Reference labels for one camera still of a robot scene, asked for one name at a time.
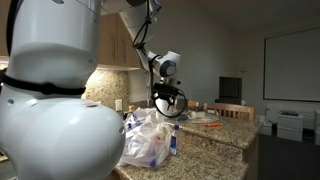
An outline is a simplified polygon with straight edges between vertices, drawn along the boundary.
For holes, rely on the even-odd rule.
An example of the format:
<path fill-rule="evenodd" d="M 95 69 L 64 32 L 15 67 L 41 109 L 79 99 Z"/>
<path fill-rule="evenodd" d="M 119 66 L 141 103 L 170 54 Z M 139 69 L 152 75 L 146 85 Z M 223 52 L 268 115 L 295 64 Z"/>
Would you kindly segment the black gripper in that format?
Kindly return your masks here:
<path fill-rule="evenodd" d="M 159 83 L 155 83 L 152 87 L 152 97 L 154 99 L 168 100 L 178 95 L 179 89 L 177 85 L 182 83 L 177 78 L 161 78 Z"/>

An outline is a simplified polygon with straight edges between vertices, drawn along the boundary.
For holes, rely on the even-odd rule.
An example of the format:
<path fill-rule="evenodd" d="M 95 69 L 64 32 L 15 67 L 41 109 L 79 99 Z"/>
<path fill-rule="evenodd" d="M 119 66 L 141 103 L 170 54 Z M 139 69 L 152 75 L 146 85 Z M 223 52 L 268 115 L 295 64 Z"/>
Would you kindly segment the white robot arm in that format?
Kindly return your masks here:
<path fill-rule="evenodd" d="M 18 180 L 104 180 L 113 171 L 122 117 L 82 96 L 98 65 L 100 18 L 119 15 L 142 65 L 167 77 L 179 54 L 147 46 L 160 8 L 158 0 L 11 0 L 0 149 Z"/>

